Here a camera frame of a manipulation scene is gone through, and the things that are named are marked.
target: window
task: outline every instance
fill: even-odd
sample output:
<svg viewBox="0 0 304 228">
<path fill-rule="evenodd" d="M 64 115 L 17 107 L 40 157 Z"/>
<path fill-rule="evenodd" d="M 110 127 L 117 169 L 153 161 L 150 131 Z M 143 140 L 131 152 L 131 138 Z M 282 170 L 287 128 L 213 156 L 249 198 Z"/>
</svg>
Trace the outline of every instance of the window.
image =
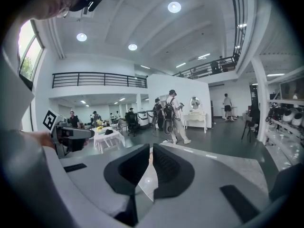
<svg viewBox="0 0 304 228">
<path fill-rule="evenodd" d="M 18 44 L 21 59 L 20 74 L 27 80 L 33 81 L 37 63 L 44 48 L 34 21 L 29 20 L 21 27 Z"/>
</svg>

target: glasses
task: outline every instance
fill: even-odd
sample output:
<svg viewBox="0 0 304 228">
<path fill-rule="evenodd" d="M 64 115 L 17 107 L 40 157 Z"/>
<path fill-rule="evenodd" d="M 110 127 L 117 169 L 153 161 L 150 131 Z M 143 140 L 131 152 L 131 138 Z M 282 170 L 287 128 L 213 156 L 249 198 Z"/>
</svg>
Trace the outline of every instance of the glasses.
<svg viewBox="0 0 304 228">
<path fill-rule="evenodd" d="M 67 16 L 73 1 L 74 0 L 68 0 L 65 7 L 58 13 L 57 18 L 65 18 Z"/>
</svg>

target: fluorescent light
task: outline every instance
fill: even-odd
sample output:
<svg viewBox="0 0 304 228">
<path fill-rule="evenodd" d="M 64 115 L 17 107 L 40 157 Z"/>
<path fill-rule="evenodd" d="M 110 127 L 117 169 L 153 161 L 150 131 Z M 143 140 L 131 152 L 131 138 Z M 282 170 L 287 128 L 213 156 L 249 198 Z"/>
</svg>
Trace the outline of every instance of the fluorescent light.
<svg viewBox="0 0 304 228">
<path fill-rule="evenodd" d="M 86 34 L 84 34 L 84 33 L 80 33 L 80 34 L 78 34 L 78 35 L 76 36 L 76 38 L 77 38 L 77 40 L 79 40 L 79 41 L 86 41 L 87 36 L 86 36 Z"/>
<path fill-rule="evenodd" d="M 131 50 L 131 51 L 135 51 L 135 50 L 137 49 L 137 45 L 135 45 L 135 44 L 130 44 L 130 45 L 128 46 L 128 48 L 129 48 L 129 50 Z"/>
<path fill-rule="evenodd" d="M 208 53 L 208 54 L 206 54 L 206 55 L 202 55 L 202 56 L 198 57 L 198 59 L 200 59 L 200 58 L 202 58 L 202 57 L 209 56 L 209 55 L 210 55 L 210 53 Z"/>
<path fill-rule="evenodd" d="M 285 74 L 268 74 L 267 77 L 283 76 Z"/>
<path fill-rule="evenodd" d="M 243 28 L 243 27 L 246 27 L 246 26 L 247 26 L 247 24 L 240 24 L 240 25 L 238 25 L 237 27 Z"/>
<path fill-rule="evenodd" d="M 144 68 L 150 69 L 149 67 L 147 67 L 147 66 L 143 66 L 143 65 L 141 65 L 141 67 L 144 67 Z"/>
<path fill-rule="evenodd" d="M 168 10 L 171 13 L 178 13 L 181 10 L 181 4 L 179 2 L 171 2 L 168 5 Z"/>
<path fill-rule="evenodd" d="M 183 65 L 185 65 L 186 63 L 182 63 L 182 64 L 180 64 L 180 65 L 178 65 L 178 66 L 176 66 L 176 67 L 181 67 L 181 66 L 183 66 Z"/>
</svg>

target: bag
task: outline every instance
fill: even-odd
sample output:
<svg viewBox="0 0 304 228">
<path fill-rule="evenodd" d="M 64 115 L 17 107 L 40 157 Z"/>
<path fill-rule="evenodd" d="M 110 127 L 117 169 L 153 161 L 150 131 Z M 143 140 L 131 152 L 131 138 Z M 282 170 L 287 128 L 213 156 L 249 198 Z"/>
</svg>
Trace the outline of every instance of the bag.
<svg viewBox="0 0 304 228">
<path fill-rule="evenodd" d="M 165 114 L 165 119 L 172 120 L 175 117 L 175 112 L 174 112 L 174 109 L 172 106 L 173 100 L 174 100 L 174 98 L 172 98 L 172 100 L 170 101 L 169 104 L 166 101 L 166 105 L 163 109 L 163 112 Z"/>
</svg>

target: black railing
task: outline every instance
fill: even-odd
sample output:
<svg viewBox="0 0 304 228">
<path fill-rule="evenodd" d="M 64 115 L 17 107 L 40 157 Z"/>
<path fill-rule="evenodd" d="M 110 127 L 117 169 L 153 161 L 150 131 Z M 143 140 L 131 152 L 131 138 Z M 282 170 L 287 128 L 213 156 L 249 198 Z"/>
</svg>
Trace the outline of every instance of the black railing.
<svg viewBox="0 0 304 228">
<path fill-rule="evenodd" d="M 126 87 L 139 87 L 147 88 L 147 80 L 145 78 L 97 73 L 97 72 L 72 72 L 72 73 L 58 73 L 53 74 L 53 86 L 126 86 Z"/>
<path fill-rule="evenodd" d="M 247 28 L 247 0 L 232 0 L 235 16 L 235 37 L 233 56 L 239 58 Z"/>
<path fill-rule="evenodd" d="M 216 61 L 201 64 L 190 69 L 181 71 L 173 76 L 197 79 L 214 74 L 233 71 L 236 68 L 236 62 L 233 57 L 226 57 Z"/>
</svg>

